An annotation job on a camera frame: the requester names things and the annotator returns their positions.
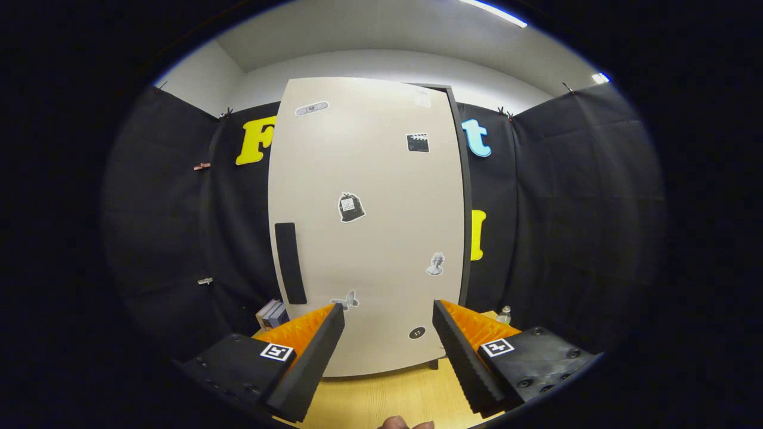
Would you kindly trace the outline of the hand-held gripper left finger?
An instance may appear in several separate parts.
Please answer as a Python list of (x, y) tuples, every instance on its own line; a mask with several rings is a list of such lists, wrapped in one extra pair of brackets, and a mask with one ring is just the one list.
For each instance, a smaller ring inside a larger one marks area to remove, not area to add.
[(344, 327), (332, 303), (264, 334), (230, 334), (179, 369), (240, 412), (302, 422)]

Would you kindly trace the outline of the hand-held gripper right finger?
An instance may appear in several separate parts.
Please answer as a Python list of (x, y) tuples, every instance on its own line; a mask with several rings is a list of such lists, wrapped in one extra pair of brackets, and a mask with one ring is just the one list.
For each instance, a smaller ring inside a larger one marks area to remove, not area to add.
[(432, 323), (472, 412), (489, 418), (542, 401), (599, 361), (548, 328), (521, 331), (446, 300)]

